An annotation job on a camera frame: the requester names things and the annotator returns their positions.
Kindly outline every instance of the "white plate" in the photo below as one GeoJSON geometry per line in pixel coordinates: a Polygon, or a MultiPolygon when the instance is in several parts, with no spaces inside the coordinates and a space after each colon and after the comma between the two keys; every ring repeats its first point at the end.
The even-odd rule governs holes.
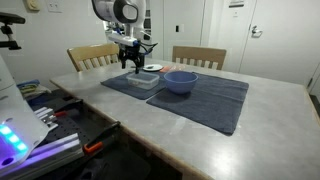
{"type": "Polygon", "coordinates": [[[149,64],[143,67],[143,70],[145,71],[159,71],[160,69],[162,69],[163,66],[161,66],[160,64],[149,64]]]}

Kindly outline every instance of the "dark placemat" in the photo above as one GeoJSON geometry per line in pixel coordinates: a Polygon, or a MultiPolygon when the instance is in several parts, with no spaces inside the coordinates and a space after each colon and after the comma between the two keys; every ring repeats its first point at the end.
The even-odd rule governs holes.
{"type": "Polygon", "coordinates": [[[148,99],[149,97],[157,94],[159,91],[165,88],[165,80],[163,78],[164,73],[161,72],[150,72],[152,74],[157,74],[160,76],[159,84],[152,89],[145,90],[138,87],[134,87],[128,84],[127,75],[131,74],[126,73],[106,81],[101,82],[103,86],[112,88],[114,90],[120,91],[132,97],[138,98],[140,100],[148,99]]]}
{"type": "Polygon", "coordinates": [[[249,84],[196,74],[199,79],[191,93],[176,95],[166,89],[149,99],[147,103],[219,132],[233,134],[249,84]]]}

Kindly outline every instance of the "chair backrest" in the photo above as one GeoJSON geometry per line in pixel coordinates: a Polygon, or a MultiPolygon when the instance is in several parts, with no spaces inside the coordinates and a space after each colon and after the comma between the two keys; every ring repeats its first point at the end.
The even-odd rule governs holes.
{"type": "Polygon", "coordinates": [[[214,49],[206,47],[187,47],[187,46],[173,46],[172,61],[190,65],[191,60],[194,61],[193,65],[205,67],[206,61],[209,61],[208,68],[212,68],[213,63],[218,63],[217,69],[221,70],[227,51],[224,49],[214,49]]]}
{"type": "Polygon", "coordinates": [[[119,46],[117,44],[82,46],[68,49],[67,52],[79,72],[83,71],[82,64],[88,70],[90,67],[98,67],[97,64],[104,66],[118,62],[119,46]]]}

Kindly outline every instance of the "blue led light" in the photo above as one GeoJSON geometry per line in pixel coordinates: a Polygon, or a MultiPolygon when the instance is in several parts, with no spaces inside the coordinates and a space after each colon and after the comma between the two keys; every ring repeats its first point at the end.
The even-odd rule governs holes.
{"type": "Polygon", "coordinates": [[[20,143],[17,148],[20,150],[20,151],[23,151],[23,150],[26,150],[27,149],[27,146],[23,143],[20,143]]]}
{"type": "Polygon", "coordinates": [[[10,134],[12,131],[7,126],[0,126],[0,132],[3,135],[10,134]]]}
{"type": "Polygon", "coordinates": [[[11,137],[9,137],[9,141],[12,143],[16,143],[19,142],[20,139],[16,135],[12,135],[11,137]]]}

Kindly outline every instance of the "gray tabletop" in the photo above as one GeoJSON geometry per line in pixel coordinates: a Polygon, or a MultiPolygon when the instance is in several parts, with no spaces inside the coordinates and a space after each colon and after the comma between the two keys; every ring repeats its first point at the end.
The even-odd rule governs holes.
{"type": "MultiPolygon", "coordinates": [[[[154,63],[172,64],[146,60],[154,63]]],[[[187,65],[184,70],[249,83],[232,136],[102,86],[101,81],[128,72],[120,64],[51,82],[211,178],[320,178],[319,118],[303,86],[187,65]]]]}

